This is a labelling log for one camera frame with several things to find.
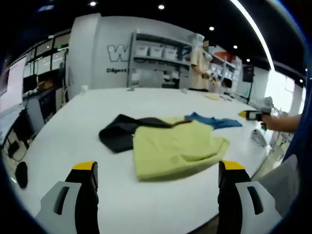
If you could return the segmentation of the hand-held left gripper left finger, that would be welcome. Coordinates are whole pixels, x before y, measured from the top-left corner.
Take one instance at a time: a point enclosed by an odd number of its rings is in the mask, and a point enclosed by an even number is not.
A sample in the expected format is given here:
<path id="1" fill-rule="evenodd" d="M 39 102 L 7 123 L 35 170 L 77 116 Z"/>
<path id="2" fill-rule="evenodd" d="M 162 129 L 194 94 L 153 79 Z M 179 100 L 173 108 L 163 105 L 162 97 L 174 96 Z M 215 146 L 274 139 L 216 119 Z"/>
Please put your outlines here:
<path id="1" fill-rule="evenodd" d="M 41 199 L 36 221 L 48 234 L 98 234 L 98 164 L 75 165 Z"/>

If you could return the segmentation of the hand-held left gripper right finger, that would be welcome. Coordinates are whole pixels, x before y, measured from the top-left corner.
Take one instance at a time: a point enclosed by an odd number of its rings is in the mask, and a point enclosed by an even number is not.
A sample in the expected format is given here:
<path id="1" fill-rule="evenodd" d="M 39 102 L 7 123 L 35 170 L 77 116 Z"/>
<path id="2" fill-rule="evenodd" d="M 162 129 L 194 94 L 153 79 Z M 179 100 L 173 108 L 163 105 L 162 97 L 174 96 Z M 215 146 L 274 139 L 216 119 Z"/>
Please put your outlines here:
<path id="1" fill-rule="evenodd" d="M 219 234 L 269 234 L 280 221 L 274 197 L 245 168 L 235 162 L 219 162 Z"/>

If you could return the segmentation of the person's right hand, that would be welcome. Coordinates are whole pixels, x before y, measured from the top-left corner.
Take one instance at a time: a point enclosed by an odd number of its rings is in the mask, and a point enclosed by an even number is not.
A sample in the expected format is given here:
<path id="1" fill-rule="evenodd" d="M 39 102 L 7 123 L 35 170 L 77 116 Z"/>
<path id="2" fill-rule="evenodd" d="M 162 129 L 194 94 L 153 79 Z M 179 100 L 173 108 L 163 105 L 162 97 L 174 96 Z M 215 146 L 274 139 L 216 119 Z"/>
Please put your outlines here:
<path id="1" fill-rule="evenodd" d="M 267 129 L 273 130 L 273 131 L 278 131 L 279 130 L 279 118 L 268 115 L 268 114 L 263 114 L 261 116 L 261 125 L 266 126 Z"/>

